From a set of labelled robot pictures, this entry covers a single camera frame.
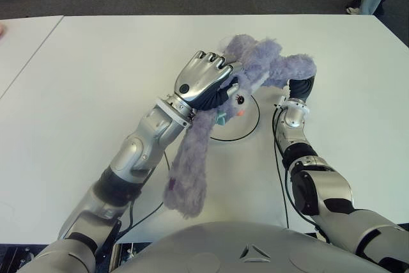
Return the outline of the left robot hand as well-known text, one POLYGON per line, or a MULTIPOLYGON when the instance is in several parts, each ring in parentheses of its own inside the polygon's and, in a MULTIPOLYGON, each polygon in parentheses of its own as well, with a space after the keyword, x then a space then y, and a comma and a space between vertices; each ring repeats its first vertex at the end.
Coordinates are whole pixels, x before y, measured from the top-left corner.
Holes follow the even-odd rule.
POLYGON ((230 62, 225 56, 198 51, 176 78, 174 93, 193 109, 214 109, 238 89, 236 77, 222 84, 242 68, 240 62, 230 62))

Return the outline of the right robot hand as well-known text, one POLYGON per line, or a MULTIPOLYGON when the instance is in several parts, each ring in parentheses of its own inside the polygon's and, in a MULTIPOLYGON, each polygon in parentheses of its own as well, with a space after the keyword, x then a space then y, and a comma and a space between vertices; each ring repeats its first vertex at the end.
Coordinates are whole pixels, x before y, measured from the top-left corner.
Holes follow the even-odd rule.
POLYGON ((313 89, 314 78, 315 76, 303 80, 290 79, 289 98, 295 98, 303 102, 306 102, 313 89))

